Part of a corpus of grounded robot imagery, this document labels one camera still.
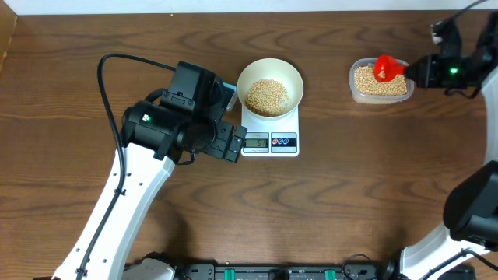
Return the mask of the red plastic measuring scoop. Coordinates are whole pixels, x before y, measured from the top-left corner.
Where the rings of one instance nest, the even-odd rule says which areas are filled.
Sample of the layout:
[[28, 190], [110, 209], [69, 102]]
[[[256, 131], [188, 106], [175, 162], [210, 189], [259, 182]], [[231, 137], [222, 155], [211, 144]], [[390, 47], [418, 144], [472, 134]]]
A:
[[373, 67], [374, 78], [378, 82], [390, 82], [397, 75], [404, 75], [405, 65], [402, 65], [392, 56], [382, 54]]

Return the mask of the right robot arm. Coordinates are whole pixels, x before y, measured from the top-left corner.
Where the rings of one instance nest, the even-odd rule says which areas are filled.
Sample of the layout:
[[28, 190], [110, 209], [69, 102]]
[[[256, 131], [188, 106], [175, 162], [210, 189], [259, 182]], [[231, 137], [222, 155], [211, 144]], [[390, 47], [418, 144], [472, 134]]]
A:
[[491, 12], [475, 50], [461, 55], [461, 38], [452, 16], [431, 26], [440, 47], [417, 62], [390, 67], [385, 74], [403, 74], [419, 88], [441, 88], [446, 96], [482, 95], [486, 105], [486, 154], [483, 166], [447, 197], [443, 221], [418, 243], [390, 261], [384, 279], [438, 279], [475, 257], [492, 269], [484, 254], [497, 250], [497, 14]]

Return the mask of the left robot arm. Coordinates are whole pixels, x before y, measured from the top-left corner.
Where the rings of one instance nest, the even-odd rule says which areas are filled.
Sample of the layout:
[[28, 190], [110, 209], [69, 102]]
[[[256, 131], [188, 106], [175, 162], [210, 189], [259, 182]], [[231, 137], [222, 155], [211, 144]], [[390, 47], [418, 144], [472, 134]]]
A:
[[118, 128], [103, 83], [104, 55], [97, 67], [103, 105], [117, 146], [103, 192], [74, 248], [54, 279], [172, 279], [175, 269], [147, 257], [125, 266], [132, 244], [160, 188], [184, 152], [235, 163], [247, 129], [222, 117], [237, 99], [235, 86], [215, 73], [181, 61], [167, 89], [159, 88], [129, 107]]

